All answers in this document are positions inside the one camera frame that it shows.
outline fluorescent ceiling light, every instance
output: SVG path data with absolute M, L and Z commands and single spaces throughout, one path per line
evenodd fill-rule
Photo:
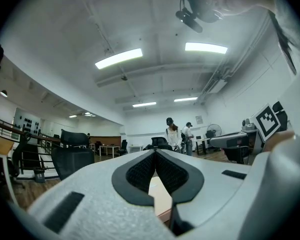
M 137 108 L 137 107 L 150 106 L 150 105 L 156 105 L 156 104 L 157 104 L 156 102 L 149 102 L 149 103 L 135 104 L 135 105 L 132 105 L 132 106 L 134 108 Z
M 187 42 L 185 44 L 185 50 L 225 54 L 228 48 L 210 43 Z
M 103 69 L 105 67 L 111 66 L 113 64 L 124 62 L 130 59 L 142 57 L 142 51 L 140 48 L 134 49 L 134 50 L 128 50 L 116 55 L 113 55 L 109 58 L 105 58 L 99 62 L 97 62 L 95 65 L 98 69 Z
M 174 100 L 174 102 L 185 102 L 185 101 L 193 101 L 198 99 L 198 97 L 192 97 L 192 98 L 177 98 Z

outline woman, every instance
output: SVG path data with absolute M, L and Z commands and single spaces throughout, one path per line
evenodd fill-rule
M 174 121 L 171 117 L 168 117 L 166 119 L 166 125 L 169 126 L 167 129 L 165 129 L 164 137 L 168 141 L 168 145 L 172 147 L 174 150 L 177 145 L 178 150 L 181 150 L 181 130 L 178 129 L 178 126 L 174 124 Z

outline mesh chair back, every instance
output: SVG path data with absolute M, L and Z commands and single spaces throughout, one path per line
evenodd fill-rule
M 207 138 L 213 138 L 213 137 L 215 137 L 215 134 L 212 130 L 207 130 L 205 136 Z
M 159 146 L 159 145 L 167 145 L 168 142 L 164 137 L 153 137 L 152 139 L 152 146 Z
M 52 151 L 51 157 L 60 180 L 95 162 L 94 152 L 90 148 L 57 147 Z
M 127 145 L 128 145 L 128 142 L 126 139 L 124 139 L 121 143 L 121 149 L 122 150 L 127 150 Z
M 61 143 L 66 145 L 89 145 L 88 136 L 85 133 L 76 133 L 66 130 L 61 130 Z

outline long hair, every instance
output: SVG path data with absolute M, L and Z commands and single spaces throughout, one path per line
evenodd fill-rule
M 172 126 L 172 130 L 173 130 L 173 131 L 176 131 L 176 130 L 178 130 L 178 126 L 176 126 L 175 124 L 173 124 L 173 126 Z

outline black mesh fabric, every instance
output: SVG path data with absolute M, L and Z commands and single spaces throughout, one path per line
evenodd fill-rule
M 152 145 L 153 146 L 168 144 L 166 138 L 164 138 L 164 137 L 153 137 L 151 139 L 152 139 Z
M 189 177 L 185 169 L 169 161 L 159 153 L 156 153 L 155 170 L 170 195 L 185 184 Z
M 149 185 L 152 176 L 155 173 L 155 153 L 131 167 L 126 172 L 126 180 L 136 188 L 149 192 Z
M 94 152 L 90 148 L 57 147 L 53 149 L 51 157 L 60 180 L 95 162 Z
M 89 145 L 88 136 L 85 133 L 76 133 L 66 130 L 61 130 L 61 143 L 67 145 Z

